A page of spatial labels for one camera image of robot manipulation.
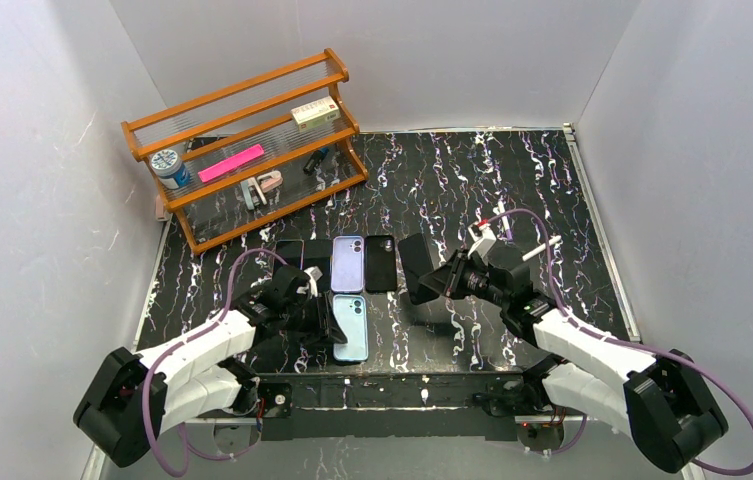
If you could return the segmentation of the light blue phone case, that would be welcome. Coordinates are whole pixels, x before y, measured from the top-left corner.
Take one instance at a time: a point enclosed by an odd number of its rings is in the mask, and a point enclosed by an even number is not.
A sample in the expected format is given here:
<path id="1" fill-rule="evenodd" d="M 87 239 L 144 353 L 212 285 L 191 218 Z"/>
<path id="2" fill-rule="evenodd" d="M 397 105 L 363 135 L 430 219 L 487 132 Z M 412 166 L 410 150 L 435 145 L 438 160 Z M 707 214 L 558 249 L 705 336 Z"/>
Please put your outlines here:
<path id="1" fill-rule="evenodd" d="M 360 295 L 333 297 L 333 312 L 345 335 L 345 343 L 333 346 L 333 357 L 344 363 L 360 363 L 369 357 L 368 321 L 365 299 Z"/>

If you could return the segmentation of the black phone case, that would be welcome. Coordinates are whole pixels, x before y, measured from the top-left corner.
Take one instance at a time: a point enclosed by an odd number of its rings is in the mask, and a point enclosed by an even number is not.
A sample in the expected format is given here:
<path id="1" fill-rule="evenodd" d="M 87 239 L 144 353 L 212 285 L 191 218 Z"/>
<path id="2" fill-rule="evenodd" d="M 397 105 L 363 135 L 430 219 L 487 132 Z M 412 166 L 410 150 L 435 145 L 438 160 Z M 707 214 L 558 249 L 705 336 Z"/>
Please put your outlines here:
<path id="1" fill-rule="evenodd" d="M 365 290 L 388 293 L 397 289 L 396 242 L 391 235 L 369 235 L 364 239 Z"/>

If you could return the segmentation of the lavender phone case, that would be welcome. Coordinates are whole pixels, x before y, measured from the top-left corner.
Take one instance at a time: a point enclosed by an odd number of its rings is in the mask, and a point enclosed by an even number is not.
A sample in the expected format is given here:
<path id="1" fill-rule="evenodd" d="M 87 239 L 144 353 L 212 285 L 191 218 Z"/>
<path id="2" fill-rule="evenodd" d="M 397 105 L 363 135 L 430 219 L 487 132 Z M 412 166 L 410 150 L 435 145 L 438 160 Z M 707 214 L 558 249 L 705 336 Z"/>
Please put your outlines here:
<path id="1" fill-rule="evenodd" d="M 360 293 L 364 289 L 364 239 L 338 236 L 332 241 L 330 288 L 334 293 Z"/>

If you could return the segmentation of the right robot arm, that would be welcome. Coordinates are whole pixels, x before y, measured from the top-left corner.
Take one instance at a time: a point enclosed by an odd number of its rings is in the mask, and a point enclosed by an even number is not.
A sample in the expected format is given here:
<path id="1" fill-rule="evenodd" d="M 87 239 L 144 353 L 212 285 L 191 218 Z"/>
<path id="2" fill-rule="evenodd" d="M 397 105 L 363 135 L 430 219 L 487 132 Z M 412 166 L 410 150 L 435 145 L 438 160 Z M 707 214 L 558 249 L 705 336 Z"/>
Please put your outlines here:
<path id="1" fill-rule="evenodd" d="M 641 454 L 677 473 L 723 437 L 729 425 L 688 356 L 658 357 L 614 344 L 613 336 L 570 323 L 536 289 L 523 261 L 497 266 L 467 249 L 440 267 L 419 238 L 399 248 L 413 304 L 473 296 L 499 307 L 507 330 L 546 357 L 524 372 L 535 403 L 574 408 L 626 434 Z"/>

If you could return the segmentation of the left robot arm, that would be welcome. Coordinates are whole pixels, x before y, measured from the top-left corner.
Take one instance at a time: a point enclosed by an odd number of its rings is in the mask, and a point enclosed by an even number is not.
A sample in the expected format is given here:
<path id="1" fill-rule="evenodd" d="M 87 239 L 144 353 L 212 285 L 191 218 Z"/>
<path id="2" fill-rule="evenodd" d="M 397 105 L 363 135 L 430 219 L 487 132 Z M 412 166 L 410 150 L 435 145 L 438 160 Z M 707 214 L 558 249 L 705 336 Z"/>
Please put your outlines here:
<path id="1" fill-rule="evenodd" d="M 80 400 L 73 422 L 117 466 L 152 451 L 160 434 L 250 398 L 259 375 L 238 361 L 282 334 L 315 343 L 345 343 L 322 272 L 282 266 L 265 283 L 230 298 L 200 326 L 156 347 L 110 352 Z"/>

